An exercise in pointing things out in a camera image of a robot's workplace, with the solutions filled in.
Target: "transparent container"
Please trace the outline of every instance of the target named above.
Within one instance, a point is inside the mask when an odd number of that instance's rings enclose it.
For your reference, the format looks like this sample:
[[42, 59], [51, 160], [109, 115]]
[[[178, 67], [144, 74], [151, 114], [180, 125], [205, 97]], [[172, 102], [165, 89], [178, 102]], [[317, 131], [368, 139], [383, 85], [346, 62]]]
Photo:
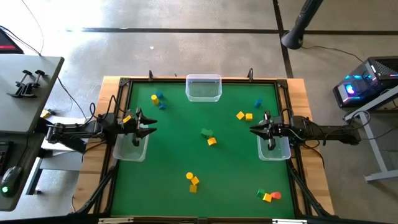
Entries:
[[223, 89], [219, 75], [190, 74], [185, 82], [185, 94], [192, 102], [217, 102]]
[[113, 149], [113, 157], [123, 161], [142, 162], [145, 159], [149, 135], [139, 141], [139, 146], [132, 144], [132, 134], [118, 134]]
[[274, 137], [274, 139], [276, 147], [273, 150], [268, 150], [268, 140], [263, 140], [257, 136], [259, 158], [262, 161], [283, 161], [290, 159], [291, 154], [288, 137]]

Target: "gray desk surface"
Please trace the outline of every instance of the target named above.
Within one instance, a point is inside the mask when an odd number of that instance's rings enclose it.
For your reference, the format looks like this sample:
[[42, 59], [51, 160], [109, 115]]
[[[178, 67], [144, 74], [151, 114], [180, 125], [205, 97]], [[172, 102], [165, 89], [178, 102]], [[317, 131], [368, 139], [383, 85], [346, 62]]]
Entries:
[[[6, 169], [15, 166], [18, 163], [18, 160], [26, 147], [27, 136], [28, 135], [22, 134], [0, 134], [0, 141], [12, 141], [14, 143], [13, 147], [8, 152], [11, 153], [11, 156], [10, 160], [7, 162]], [[19, 185], [17, 193], [13, 197], [3, 197], [0, 194], [0, 211], [12, 211], [17, 206], [25, 183], [27, 182], [27, 178], [29, 177], [30, 170], [34, 165], [37, 154], [39, 153], [39, 149], [43, 143], [44, 137], [44, 134], [31, 134], [28, 136], [28, 147], [26, 148], [24, 157], [19, 163], [22, 167], [21, 184]]]
[[[0, 54], [0, 133], [33, 132], [63, 61], [62, 57]], [[36, 70], [41, 70], [47, 75], [39, 79], [40, 86], [33, 90], [37, 98], [13, 98], [7, 95], [17, 91], [15, 82], [24, 76], [23, 70], [33, 73], [32, 77], [25, 78], [24, 83], [35, 81]]]

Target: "green table surface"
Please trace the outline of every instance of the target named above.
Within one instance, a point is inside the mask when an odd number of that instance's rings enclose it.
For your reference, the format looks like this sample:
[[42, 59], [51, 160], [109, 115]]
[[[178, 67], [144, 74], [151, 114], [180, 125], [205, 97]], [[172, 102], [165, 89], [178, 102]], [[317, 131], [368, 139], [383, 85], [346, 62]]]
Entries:
[[[157, 91], [166, 110], [150, 99]], [[258, 109], [257, 99], [263, 100]], [[113, 216], [294, 217], [286, 163], [260, 160], [249, 132], [265, 110], [278, 114], [273, 85], [224, 84], [218, 102], [194, 103], [184, 83], [135, 83], [130, 109], [138, 106], [158, 120], [151, 125], [157, 131], [144, 161], [120, 162]], [[238, 120], [239, 111], [252, 113], [253, 121]], [[202, 128], [213, 130], [216, 145], [207, 144]], [[189, 192], [187, 172], [200, 180], [196, 194]], [[282, 198], [267, 203], [256, 197], [258, 189]]]

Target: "concrete floor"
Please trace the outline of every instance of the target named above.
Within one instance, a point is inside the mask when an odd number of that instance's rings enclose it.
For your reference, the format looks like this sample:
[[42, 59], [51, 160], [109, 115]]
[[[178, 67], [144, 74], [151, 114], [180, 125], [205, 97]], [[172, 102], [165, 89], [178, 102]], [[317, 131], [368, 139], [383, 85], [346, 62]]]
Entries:
[[[276, 29], [271, 0], [25, 1], [43, 28], [43, 54], [65, 58], [60, 78], [86, 114], [89, 104], [97, 101], [105, 75], [147, 75], [151, 69], [155, 75], [218, 73], [243, 77], [252, 67], [255, 77], [286, 77], [277, 34], [79, 32], [81, 27]], [[285, 29], [293, 26], [303, 3], [279, 0]], [[11, 0], [5, 4], [9, 10], [0, 14], [2, 25], [39, 49], [40, 32], [24, 5]], [[393, 22], [397, 12], [396, 0], [325, 1], [308, 29], [398, 30]], [[363, 60], [398, 55], [396, 36], [306, 35], [304, 46], [312, 45], [349, 51]], [[343, 124], [341, 117], [346, 112], [337, 107], [331, 89], [359, 61], [324, 49], [290, 50], [289, 55], [294, 77], [305, 79], [314, 121]], [[76, 106], [69, 109], [70, 101], [58, 83], [46, 107], [59, 110], [62, 116], [81, 117]], [[363, 175], [379, 171], [368, 142], [355, 147], [328, 142], [322, 154], [337, 215], [380, 222], [398, 220], [398, 179], [364, 183]], [[0, 219], [68, 213], [76, 180], [76, 173], [44, 172], [39, 187], [46, 193], [23, 196], [17, 209], [0, 212]]]

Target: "computer mouse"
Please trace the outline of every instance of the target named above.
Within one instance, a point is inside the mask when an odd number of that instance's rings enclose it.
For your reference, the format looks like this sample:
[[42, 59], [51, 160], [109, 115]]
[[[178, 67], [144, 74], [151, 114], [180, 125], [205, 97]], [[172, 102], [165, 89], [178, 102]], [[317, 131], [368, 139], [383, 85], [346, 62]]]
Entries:
[[12, 197], [19, 188], [22, 168], [18, 166], [10, 167], [1, 179], [0, 189], [4, 197]]

